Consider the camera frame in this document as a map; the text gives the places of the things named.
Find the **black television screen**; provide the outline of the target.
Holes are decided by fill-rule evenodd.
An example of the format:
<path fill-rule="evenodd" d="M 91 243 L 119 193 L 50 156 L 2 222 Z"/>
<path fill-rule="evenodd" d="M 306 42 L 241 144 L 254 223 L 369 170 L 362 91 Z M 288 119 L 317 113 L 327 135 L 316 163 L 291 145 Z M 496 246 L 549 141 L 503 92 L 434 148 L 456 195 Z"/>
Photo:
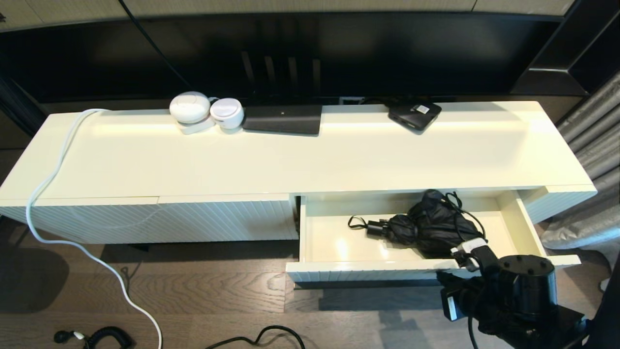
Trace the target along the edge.
<path fill-rule="evenodd" d="M 215 14 L 0 33 L 0 71 L 40 103 L 509 92 L 558 17 Z"/>

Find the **black flat router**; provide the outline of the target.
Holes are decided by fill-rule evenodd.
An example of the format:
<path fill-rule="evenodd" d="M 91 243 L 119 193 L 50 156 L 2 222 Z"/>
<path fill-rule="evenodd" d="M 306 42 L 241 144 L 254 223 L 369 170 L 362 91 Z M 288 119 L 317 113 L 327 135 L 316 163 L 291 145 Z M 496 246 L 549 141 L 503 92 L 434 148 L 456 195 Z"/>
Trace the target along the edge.
<path fill-rule="evenodd" d="M 319 134 L 323 106 L 253 106 L 245 108 L 244 130 L 252 132 Z"/>

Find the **large white round device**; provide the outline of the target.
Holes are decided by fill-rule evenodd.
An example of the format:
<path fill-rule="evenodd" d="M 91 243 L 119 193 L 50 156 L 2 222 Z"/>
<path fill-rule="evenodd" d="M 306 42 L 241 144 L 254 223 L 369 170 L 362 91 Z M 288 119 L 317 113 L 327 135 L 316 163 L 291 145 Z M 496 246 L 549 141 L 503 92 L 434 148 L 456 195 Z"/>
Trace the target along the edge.
<path fill-rule="evenodd" d="M 169 104 L 169 112 L 179 123 L 194 124 L 210 112 L 211 102 L 206 95 L 190 91 L 177 95 Z"/>

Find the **black wall shelf unit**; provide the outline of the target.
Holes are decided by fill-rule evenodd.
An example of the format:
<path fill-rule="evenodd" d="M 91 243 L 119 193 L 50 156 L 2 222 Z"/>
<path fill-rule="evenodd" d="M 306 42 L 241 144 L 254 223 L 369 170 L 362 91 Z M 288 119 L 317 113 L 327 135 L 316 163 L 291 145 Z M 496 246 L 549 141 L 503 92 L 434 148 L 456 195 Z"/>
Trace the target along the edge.
<path fill-rule="evenodd" d="M 620 0 L 480 0 L 509 47 L 500 75 L 480 89 L 492 95 L 587 96 L 611 77 L 617 62 L 599 53 L 616 45 Z"/>

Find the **white flat device base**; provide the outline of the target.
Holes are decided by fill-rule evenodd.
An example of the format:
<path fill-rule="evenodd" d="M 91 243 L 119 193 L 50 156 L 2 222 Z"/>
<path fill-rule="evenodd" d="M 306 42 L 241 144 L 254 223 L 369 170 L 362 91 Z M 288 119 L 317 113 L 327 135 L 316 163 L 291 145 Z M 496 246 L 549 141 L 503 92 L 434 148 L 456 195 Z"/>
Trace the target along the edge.
<path fill-rule="evenodd" d="M 177 122 L 180 132 L 184 135 L 192 135 L 193 133 L 203 132 L 214 127 L 215 125 L 216 124 L 211 117 L 206 117 L 200 121 L 192 123 Z"/>

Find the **white fluted drawer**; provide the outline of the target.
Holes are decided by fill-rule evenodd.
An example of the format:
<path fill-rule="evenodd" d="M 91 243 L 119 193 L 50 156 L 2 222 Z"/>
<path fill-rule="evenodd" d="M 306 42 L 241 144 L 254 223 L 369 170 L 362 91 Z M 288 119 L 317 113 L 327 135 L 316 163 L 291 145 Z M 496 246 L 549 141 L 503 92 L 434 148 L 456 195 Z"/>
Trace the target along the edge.
<path fill-rule="evenodd" d="M 479 219 L 489 246 L 498 257 L 538 255 L 547 257 L 518 192 L 461 191 L 463 208 Z M 434 280 L 436 271 L 472 276 L 456 261 L 427 259 L 414 248 L 368 237 L 364 229 L 348 227 L 359 218 L 388 220 L 407 212 L 421 200 L 421 192 L 337 192 L 301 199 L 299 261 L 286 272 L 295 283 Z"/>

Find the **white long TV cabinet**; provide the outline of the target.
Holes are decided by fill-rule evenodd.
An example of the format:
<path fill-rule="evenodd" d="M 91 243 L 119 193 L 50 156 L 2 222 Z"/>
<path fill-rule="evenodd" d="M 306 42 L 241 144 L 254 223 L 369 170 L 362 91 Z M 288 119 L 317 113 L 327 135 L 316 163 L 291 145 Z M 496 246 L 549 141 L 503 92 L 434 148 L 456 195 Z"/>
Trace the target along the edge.
<path fill-rule="evenodd" d="M 326 106 L 319 134 L 184 135 L 168 111 L 50 115 L 0 186 L 0 214 L 82 244 L 296 240 L 296 197 L 516 191 L 536 223 L 596 194 L 537 102 L 443 104 L 423 133 L 377 105 Z"/>

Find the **black umbrella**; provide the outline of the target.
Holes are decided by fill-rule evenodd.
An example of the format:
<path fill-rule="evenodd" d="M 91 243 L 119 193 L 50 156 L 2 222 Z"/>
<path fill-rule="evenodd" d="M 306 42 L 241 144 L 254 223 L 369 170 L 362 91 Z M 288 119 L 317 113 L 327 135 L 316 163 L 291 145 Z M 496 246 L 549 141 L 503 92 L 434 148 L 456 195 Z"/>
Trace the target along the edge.
<path fill-rule="evenodd" d="M 365 221 L 360 217 L 361 223 L 352 224 L 355 218 L 348 219 L 350 229 L 364 229 L 370 237 L 414 248 L 427 259 L 447 259 L 452 248 L 464 241 L 487 239 L 482 223 L 464 210 L 463 201 L 454 191 L 426 190 L 407 213 L 388 220 Z"/>

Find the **black set-top box white label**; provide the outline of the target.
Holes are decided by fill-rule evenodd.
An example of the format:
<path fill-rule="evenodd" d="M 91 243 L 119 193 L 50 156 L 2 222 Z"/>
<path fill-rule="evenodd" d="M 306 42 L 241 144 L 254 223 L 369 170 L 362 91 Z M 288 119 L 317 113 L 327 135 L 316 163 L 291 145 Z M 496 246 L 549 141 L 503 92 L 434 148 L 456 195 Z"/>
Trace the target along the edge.
<path fill-rule="evenodd" d="M 415 132 L 425 132 L 441 114 L 442 108 L 428 101 L 414 101 L 389 106 L 388 117 L 393 122 Z"/>

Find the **small white round device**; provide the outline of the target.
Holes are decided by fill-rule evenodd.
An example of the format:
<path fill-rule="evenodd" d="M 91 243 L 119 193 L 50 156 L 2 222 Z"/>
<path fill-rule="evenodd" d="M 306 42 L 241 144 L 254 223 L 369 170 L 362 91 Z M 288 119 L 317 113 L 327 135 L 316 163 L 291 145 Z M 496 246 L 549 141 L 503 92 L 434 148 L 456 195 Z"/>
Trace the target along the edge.
<path fill-rule="evenodd" d="M 245 113 L 239 100 L 223 98 L 211 104 L 210 116 L 220 128 L 235 129 L 242 125 Z"/>

